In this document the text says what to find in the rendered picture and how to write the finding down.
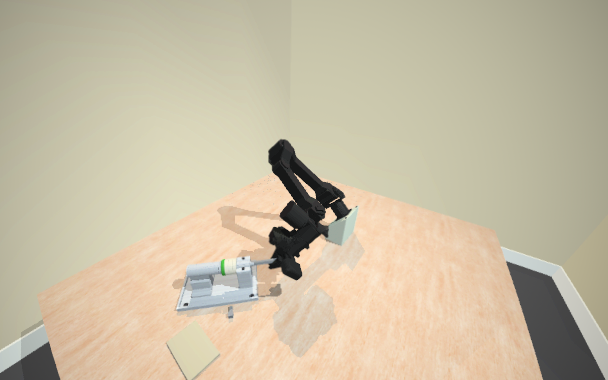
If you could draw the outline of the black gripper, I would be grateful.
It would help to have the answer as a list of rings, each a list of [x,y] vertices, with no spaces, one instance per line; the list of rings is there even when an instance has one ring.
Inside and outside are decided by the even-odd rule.
[[[281,272],[284,275],[297,281],[299,278],[302,277],[302,270],[300,264],[296,262],[295,257],[298,258],[300,256],[299,252],[301,252],[304,248],[309,249],[310,244],[306,243],[301,238],[298,233],[298,229],[293,229],[292,238],[293,237],[295,237],[296,239],[294,241],[295,243],[287,252],[284,252],[283,249],[277,247],[275,248],[271,259],[276,259],[273,261],[272,264],[268,265],[270,265],[270,269],[281,268]]]

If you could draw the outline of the grey metal shaft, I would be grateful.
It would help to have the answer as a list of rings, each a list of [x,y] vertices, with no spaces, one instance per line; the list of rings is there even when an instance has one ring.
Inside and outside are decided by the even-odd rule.
[[[275,259],[276,258],[266,259],[266,260],[259,260],[259,261],[253,261],[253,262],[250,262],[250,266],[272,264]]]

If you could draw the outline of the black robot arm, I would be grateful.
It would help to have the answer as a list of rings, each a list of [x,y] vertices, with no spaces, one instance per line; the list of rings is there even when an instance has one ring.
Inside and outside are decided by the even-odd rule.
[[[337,217],[335,221],[344,218],[352,211],[343,202],[345,194],[331,183],[321,181],[304,165],[296,157],[295,150],[288,140],[279,139],[268,150],[268,162],[272,165],[272,172],[278,176],[296,202],[293,200],[288,202],[279,217],[295,230],[299,228],[298,233],[306,243],[311,244],[320,235],[328,238],[328,226],[319,222],[325,218],[325,208],[332,209]],[[293,172],[315,191],[316,199],[307,193]],[[273,227],[268,235],[269,243],[287,252],[296,240],[295,237],[292,238],[292,233],[293,230],[287,232]]]

